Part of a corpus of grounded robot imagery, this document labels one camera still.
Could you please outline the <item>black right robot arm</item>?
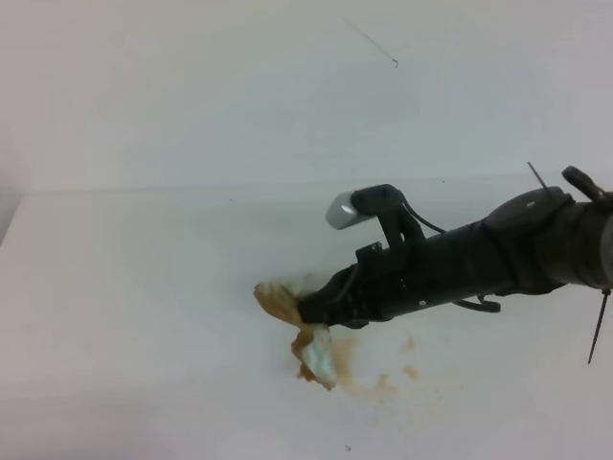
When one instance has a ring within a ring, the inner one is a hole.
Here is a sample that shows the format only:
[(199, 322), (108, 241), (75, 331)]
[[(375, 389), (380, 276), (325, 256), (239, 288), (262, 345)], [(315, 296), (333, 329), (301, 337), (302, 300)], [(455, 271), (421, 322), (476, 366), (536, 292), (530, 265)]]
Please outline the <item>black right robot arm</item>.
[(447, 303), (497, 313), (502, 296), (566, 285), (610, 290), (612, 196), (575, 167), (563, 177), (584, 201), (542, 186), (431, 237), (426, 220), (389, 184), (339, 195), (327, 213), (331, 227), (377, 219), (386, 240), (358, 249), (354, 264), (305, 296), (301, 318), (359, 329)]

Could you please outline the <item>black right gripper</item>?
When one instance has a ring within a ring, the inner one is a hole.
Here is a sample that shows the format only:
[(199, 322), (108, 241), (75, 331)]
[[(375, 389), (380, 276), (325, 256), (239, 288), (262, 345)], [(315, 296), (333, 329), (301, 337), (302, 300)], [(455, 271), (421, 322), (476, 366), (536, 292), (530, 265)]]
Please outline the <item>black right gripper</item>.
[(389, 247), (356, 252), (341, 270), (298, 302), (305, 324), (361, 328), (403, 314), (515, 287), (502, 246), (479, 220), (426, 238), (413, 218), (379, 221)]

